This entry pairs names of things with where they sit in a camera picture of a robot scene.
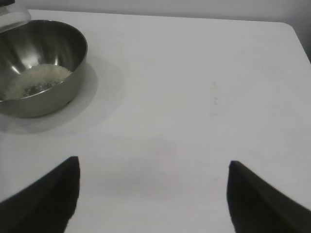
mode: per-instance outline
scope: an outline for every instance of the white table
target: white table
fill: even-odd
[[[311,208],[311,66],[282,23],[31,11],[85,35],[57,114],[0,116],[0,199],[79,156],[66,233],[233,233],[230,160]]]

